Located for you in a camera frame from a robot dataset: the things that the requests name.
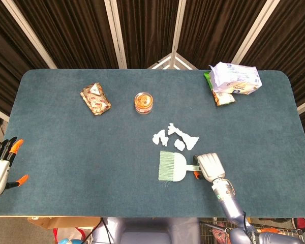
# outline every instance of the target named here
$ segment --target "white brush handle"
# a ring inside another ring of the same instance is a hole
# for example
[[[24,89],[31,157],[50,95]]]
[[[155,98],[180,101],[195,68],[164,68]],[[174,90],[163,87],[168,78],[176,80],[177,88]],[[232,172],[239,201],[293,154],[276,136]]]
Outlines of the white brush handle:
[[[187,171],[201,171],[201,169],[199,169],[199,166],[197,166],[197,165],[187,165],[186,170]]]

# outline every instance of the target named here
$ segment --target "robotic hand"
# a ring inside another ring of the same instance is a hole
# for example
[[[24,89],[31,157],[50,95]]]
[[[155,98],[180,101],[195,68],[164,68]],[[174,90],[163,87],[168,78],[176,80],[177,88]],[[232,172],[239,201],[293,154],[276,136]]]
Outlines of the robotic hand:
[[[303,244],[297,238],[276,233],[258,233],[253,225],[246,219],[235,199],[235,190],[231,182],[225,179],[225,170],[217,154],[204,154],[195,156],[194,160],[200,165],[205,179],[213,183],[212,189],[220,202],[229,222],[234,223],[234,228],[229,233],[232,244]]]
[[[18,153],[19,148],[23,144],[23,140],[17,141],[14,145],[13,143],[17,140],[17,137],[11,138],[9,141],[4,140],[0,143],[0,195],[5,189],[10,189],[13,187],[19,187],[23,185],[28,180],[28,174],[24,175],[21,179],[14,182],[7,182],[8,174],[12,162]]]

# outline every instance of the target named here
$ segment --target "orange jar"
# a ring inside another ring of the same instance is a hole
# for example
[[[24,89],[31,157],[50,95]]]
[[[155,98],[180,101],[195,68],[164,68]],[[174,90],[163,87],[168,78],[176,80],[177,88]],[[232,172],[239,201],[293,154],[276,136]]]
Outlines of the orange jar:
[[[138,93],[134,98],[136,110],[140,114],[149,114],[153,108],[154,99],[149,93]]]

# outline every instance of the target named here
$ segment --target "blue felt tabletop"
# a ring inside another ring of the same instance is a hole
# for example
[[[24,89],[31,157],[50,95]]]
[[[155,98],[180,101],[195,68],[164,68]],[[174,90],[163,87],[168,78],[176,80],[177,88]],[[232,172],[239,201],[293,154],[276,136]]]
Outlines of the blue felt tabletop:
[[[158,181],[153,134],[174,123],[200,137],[183,155],[218,153],[248,216],[305,217],[305,135],[290,82],[259,71],[263,86],[217,107],[204,71],[31,70],[20,84],[5,138],[25,140],[4,192],[0,216],[214,217],[223,212],[206,180],[188,172]],[[99,82],[111,109],[94,116],[81,90]],[[154,97],[140,115],[134,97]]]

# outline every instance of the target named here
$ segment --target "brush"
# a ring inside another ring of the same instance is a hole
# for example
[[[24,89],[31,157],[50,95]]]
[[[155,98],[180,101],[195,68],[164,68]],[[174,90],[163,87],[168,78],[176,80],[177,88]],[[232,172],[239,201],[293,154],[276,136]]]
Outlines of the brush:
[[[170,151],[161,151],[159,158],[158,180],[180,181],[187,171],[201,171],[199,166],[187,165],[182,154]]]

